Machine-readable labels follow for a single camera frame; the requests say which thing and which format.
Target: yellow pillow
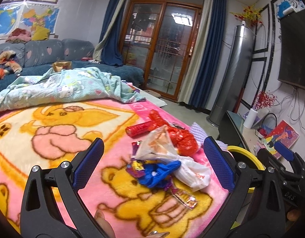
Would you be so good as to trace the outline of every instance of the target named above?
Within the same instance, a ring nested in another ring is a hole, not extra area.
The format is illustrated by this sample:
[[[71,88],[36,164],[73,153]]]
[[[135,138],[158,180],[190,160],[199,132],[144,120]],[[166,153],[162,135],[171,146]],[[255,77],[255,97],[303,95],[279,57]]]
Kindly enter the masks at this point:
[[[41,26],[36,27],[36,32],[32,36],[31,40],[47,40],[49,39],[50,30]]]

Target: world map poster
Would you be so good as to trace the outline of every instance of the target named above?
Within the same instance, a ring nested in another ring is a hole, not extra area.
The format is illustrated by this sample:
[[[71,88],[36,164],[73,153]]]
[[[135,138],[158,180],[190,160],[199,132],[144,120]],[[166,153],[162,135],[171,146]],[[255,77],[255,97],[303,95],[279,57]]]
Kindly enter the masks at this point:
[[[33,35],[36,27],[41,26],[49,29],[50,34],[54,34],[59,10],[59,7],[53,5],[25,3],[18,28],[28,30]]]
[[[7,38],[15,29],[21,4],[0,5],[0,39]]]

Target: blue gripper pad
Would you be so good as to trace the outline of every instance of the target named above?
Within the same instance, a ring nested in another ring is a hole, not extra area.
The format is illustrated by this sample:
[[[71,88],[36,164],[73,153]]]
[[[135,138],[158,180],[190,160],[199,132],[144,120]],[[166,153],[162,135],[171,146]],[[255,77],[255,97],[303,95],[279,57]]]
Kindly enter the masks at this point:
[[[280,141],[277,141],[274,144],[274,149],[287,161],[293,161],[294,157],[292,151],[288,149],[285,145],[283,145]]]
[[[104,142],[100,138],[96,138],[95,141],[93,141],[93,143],[86,150],[86,153],[80,153],[84,153],[84,158],[81,160],[78,167],[74,170],[72,180],[73,190],[76,192],[85,188],[95,167],[104,154]]]
[[[224,153],[228,152],[222,151],[212,137],[207,137],[204,140],[203,148],[220,184],[224,189],[232,192],[235,188],[235,172],[232,170],[231,165],[225,158]]]

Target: pink blanket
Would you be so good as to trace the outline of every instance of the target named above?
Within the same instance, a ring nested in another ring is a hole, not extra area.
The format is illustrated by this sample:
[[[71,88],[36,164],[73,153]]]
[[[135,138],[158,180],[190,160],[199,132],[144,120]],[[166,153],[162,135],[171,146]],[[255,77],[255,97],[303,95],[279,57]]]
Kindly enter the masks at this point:
[[[91,214],[100,208],[117,238],[134,238],[151,231],[169,231],[170,238],[197,237],[209,224],[226,199],[203,150],[195,161],[212,170],[210,185],[195,192],[198,205],[188,210],[165,191],[141,186],[125,170],[131,156],[130,138],[125,127],[145,122],[151,109],[169,122],[187,128],[152,103],[122,104],[111,99],[49,105],[15,110],[0,115],[0,209],[19,230],[22,195],[28,173],[34,165],[43,169],[57,167],[86,149],[101,137],[105,153],[85,189],[79,195]],[[189,187],[175,181],[191,192]],[[66,224],[74,226],[54,189],[58,207]]]

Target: floor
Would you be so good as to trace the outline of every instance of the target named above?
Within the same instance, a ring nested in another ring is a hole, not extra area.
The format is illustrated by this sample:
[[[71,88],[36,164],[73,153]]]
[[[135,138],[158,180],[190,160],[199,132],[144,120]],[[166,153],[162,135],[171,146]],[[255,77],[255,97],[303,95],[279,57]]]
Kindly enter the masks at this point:
[[[188,126],[191,126],[194,122],[196,122],[209,136],[212,136],[214,139],[218,137],[218,129],[206,121],[206,117],[208,116],[207,114],[198,112],[193,109],[188,109],[184,106],[180,106],[177,103],[165,99],[162,100],[165,101],[167,105],[161,108],[173,115],[175,118],[184,122]]]

